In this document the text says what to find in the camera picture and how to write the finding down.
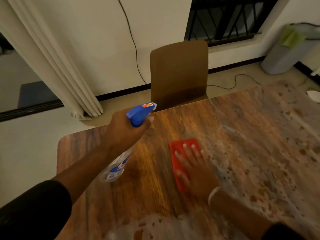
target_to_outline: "white curtain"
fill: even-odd
[[[0,0],[0,32],[52,92],[81,120],[102,107],[72,59],[58,44],[32,0]]]

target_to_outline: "transparent plastic bottle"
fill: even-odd
[[[133,127],[139,127],[146,119],[148,114],[156,109],[157,104],[147,103],[135,106],[128,113],[127,117],[130,119]],[[100,174],[99,178],[102,182],[113,182],[116,181],[125,169],[125,165],[131,156],[134,145],[118,156],[112,161]]]

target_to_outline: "wooden table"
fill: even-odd
[[[279,81],[152,114],[122,176],[96,178],[58,239],[246,239],[177,190],[168,144],[197,138],[224,190],[308,239],[320,238],[320,112]],[[106,126],[63,137],[57,172],[97,146]]]

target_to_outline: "bracelet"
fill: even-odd
[[[210,200],[211,200],[211,198],[218,192],[220,190],[220,187],[218,186],[218,187],[215,187],[212,191],[211,191],[211,193],[210,193],[210,195],[209,195],[209,198],[208,198],[208,205],[210,206]]]

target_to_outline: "red and yellow sticker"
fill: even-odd
[[[143,108],[150,107],[150,106],[152,106],[152,105],[153,105],[153,103],[141,104],[141,106],[142,106]]]

